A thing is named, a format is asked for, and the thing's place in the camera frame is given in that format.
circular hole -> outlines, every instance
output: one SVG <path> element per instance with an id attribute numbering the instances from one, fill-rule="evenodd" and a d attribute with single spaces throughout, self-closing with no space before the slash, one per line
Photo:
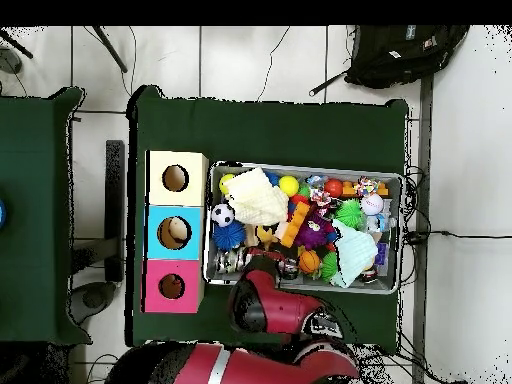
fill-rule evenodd
<path id="1" fill-rule="evenodd" d="M 179 299 L 185 293 L 185 282 L 176 274 L 167 274 L 158 283 L 158 290 L 167 299 Z"/>
<path id="2" fill-rule="evenodd" d="M 192 236 L 192 228 L 183 218 L 165 218 L 157 230 L 160 244 L 167 249 L 178 250 L 186 246 Z"/>
<path id="3" fill-rule="evenodd" d="M 183 191 L 188 186 L 188 172 L 180 165 L 168 166 L 162 174 L 162 182 L 169 191 Z"/>

gray plastic bin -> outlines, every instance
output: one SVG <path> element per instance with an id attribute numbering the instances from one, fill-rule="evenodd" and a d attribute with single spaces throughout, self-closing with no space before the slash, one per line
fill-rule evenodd
<path id="1" fill-rule="evenodd" d="M 215 265 L 215 256 L 217 247 L 211 238 L 213 224 L 210 219 L 213 206 L 220 203 L 222 193 L 219 189 L 220 179 L 224 174 L 239 174 L 252 168 L 261 167 L 264 171 L 271 171 L 279 176 L 293 175 L 297 178 L 309 177 L 311 175 L 326 175 L 337 178 L 342 181 L 356 182 L 362 175 L 369 178 L 376 178 L 386 184 L 389 188 L 391 198 L 391 216 L 396 219 L 397 225 L 391 231 L 384 233 L 381 242 L 388 244 L 388 263 L 386 275 L 378 275 L 377 280 L 371 283 L 354 281 L 348 288 L 332 286 L 323 280 L 313 280 L 308 276 L 300 274 L 295 280 L 281 279 L 279 284 L 283 289 L 300 289 L 314 291 L 334 291 L 368 294 L 391 294 L 399 284 L 399 275 L 402 258 L 402 240 L 400 230 L 403 226 L 403 205 L 404 205 L 404 179 L 398 174 L 361 172 L 361 171 L 342 171 L 335 169 L 322 168 L 304 168 L 278 165 L 264 165 L 252 163 L 227 163 L 215 162 L 210 166 L 208 186 L 206 190 L 211 193 L 209 205 L 206 210 L 206 231 L 203 252 L 203 275 L 209 284 L 235 284 L 240 278 L 240 273 L 222 274 L 218 273 Z"/>

orange ball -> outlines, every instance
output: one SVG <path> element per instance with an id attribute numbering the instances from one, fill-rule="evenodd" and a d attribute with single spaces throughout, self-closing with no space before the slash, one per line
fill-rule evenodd
<path id="1" fill-rule="evenodd" d="M 314 250 L 306 250 L 300 255 L 299 268 L 306 274 L 311 274 L 320 266 L 320 258 Z"/>

red ball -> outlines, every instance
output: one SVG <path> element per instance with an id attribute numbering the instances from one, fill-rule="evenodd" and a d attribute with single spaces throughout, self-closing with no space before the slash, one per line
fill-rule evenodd
<path id="1" fill-rule="evenodd" d="M 329 193 L 331 197 L 340 197 L 343 193 L 343 184 L 340 180 L 329 178 L 324 184 L 324 191 Z"/>

white baseball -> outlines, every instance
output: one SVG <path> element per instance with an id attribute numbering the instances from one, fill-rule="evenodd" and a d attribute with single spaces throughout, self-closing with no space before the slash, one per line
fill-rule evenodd
<path id="1" fill-rule="evenodd" d="M 363 197 L 361 209 L 368 216 L 377 215 L 384 209 L 384 200 L 377 193 L 373 193 L 368 197 Z"/>

